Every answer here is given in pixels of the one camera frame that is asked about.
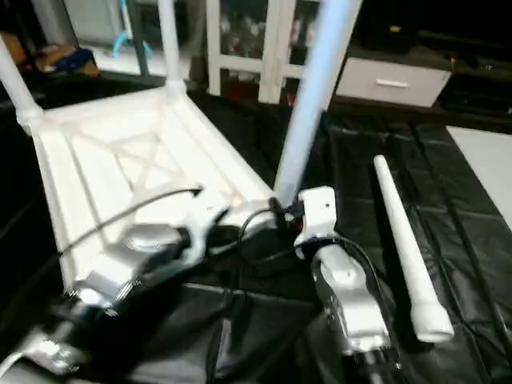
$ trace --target white cabinet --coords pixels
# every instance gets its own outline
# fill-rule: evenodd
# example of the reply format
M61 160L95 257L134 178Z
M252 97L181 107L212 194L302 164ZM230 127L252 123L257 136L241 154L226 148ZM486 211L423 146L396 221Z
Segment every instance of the white cabinet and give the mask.
M447 70L348 58L336 94L430 107L449 78Z
M360 0L350 7L353 29ZM207 0L210 93L228 94L240 82L251 85L260 102L293 102L315 37L319 0ZM324 104L329 105L343 61L344 46L335 47L338 65L330 76Z

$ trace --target glass cabinet door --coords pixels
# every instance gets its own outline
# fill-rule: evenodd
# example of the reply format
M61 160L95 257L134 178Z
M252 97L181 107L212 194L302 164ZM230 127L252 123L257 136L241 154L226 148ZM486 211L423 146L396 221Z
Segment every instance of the glass cabinet door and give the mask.
M210 92L268 98L280 0L207 0Z
M296 0L283 9L278 37L272 102L293 105L306 57L314 43L320 0Z

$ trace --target drawer handle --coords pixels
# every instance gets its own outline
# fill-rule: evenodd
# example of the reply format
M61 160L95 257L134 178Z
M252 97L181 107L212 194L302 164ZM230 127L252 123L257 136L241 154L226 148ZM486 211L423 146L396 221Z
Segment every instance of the drawer handle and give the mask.
M378 86L389 86L391 88L409 88L409 84L406 82L394 82L392 80L382 80L380 78L375 80L375 83Z

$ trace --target light blue pole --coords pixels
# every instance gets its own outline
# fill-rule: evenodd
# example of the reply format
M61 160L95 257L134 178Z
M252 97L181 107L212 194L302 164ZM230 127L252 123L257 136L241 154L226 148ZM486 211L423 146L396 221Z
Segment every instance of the light blue pole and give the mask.
M290 206L297 196L338 50L344 44L346 51L361 1L325 0L320 9L317 37L306 60L274 184L283 206Z

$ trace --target metal clamp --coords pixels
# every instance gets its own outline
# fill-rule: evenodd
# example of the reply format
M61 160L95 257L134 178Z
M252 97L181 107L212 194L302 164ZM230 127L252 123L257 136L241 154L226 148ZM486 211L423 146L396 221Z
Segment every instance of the metal clamp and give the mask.
M316 253L311 271L341 354L390 346L380 307L366 287L365 271L358 262L333 244Z

